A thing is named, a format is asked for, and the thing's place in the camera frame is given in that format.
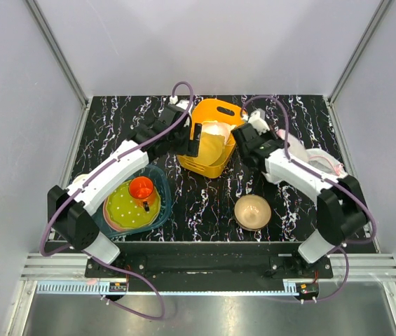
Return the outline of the white mesh laundry bag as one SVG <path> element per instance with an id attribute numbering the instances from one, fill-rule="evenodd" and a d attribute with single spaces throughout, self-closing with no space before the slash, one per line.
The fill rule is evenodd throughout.
<path id="1" fill-rule="evenodd" d="M 335 157 L 320 148 L 306 148 L 292 134 L 288 135 L 288 151 L 290 155 L 327 174 L 341 178 L 348 175 L 343 164 Z"/>

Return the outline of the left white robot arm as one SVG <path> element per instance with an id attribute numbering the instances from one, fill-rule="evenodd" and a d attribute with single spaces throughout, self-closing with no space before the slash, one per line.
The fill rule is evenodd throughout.
<path id="1" fill-rule="evenodd" d="M 169 151 L 190 149 L 192 99 L 170 102 L 159 118 L 137 129 L 100 165 L 66 188 L 53 186 L 47 194 L 48 223 L 40 243 L 48 257 L 74 249 L 100 261 L 109 277 L 119 276 L 125 267 L 121 251 L 93 220 L 101 203 L 131 175 Z"/>

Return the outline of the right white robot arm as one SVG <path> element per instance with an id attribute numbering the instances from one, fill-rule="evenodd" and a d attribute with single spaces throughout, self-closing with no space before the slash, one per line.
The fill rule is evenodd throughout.
<path id="1" fill-rule="evenodd" d="M 290 184 L 316 205 L 316 229 L 291 261 L 298 277 L 310 276 L 322 256 L 370 222 L 358 180 L 328 153 L 305 148 L 288 129 L 273 131 L 259 111 L 231 133 L 244 165 L 272 184 Z"/>

